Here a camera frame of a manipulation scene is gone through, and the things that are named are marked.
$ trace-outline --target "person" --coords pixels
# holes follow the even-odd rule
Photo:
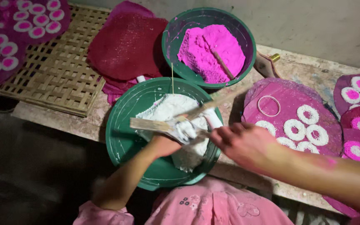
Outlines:
[[[360,212],[360,162],[291,150],[249,123],[215,129],[210,139],[246,170],[333,197]],[[107,179],[92,201],[80,206],[73,224],[132,224],[126,203],[139,180],[154,160],[179,148],[177,142],[155,135]],[[146,224],[292,224],[271,201],[210,177],[159,199]]]

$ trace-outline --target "dark red cloth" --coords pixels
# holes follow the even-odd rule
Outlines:
[[[95,36],[88,59],[112,79],[162,76],[159,69],[165,66],[165,59],[161,40],[167,23],[138,13],[119,13]]]

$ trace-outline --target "forearm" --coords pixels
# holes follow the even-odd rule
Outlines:
[[[141,177],[155,160],[149,151],[147,146],[114,172],[93,198],[93,203],[102,209],[120,210],[125,207]]]

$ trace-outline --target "green bucket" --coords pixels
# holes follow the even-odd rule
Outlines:
[[[106,125],[106,146],[115,166],[131,159],[147,142],[129,127],[130,117],[150,108],[163,95],[172,93],[172,79],[160,77],[149,79],[130,88],[113,107]],[[174,78],[174,93],[189,96],[198,102],[207,102],[211,97],[195,84]],[[219,109],[215,110],[222,120]],[[212,142],[208,143],[206,156],[201,165],[192,173],[186,173],[173,165],[172,158],[162,157],[152,163],[138,183],[138,187],[156,190],[160,187],[191,185],[200,181],[213,167],[220,150]]]
[[[187,29],[204,28],[212,24],[224,25],[237,38],[245,55],[244,66],[240,73],[227,83],[207,84],[199,74],[196,74],[177,58]],[[248,27],[235,15],[217,8],[195,8],[178,14],[168,23],[163,32],[162,51],[169,66],[173,63],[173,71],[178,76],[204,89],[220,89],[236,84],[251,71],[256,58],[255,40]]]

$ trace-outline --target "floor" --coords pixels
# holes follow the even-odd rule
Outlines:
[[[0,224],[71,224],[93,186],[115,169],[102,143],[0,114]],[[128,210],[136,224],[148,218],[157,194],[142,189],[133,194]],[[348,221],[288,199],[272,200],[298,225]],[[148,207],[140,209],[140,202]]]

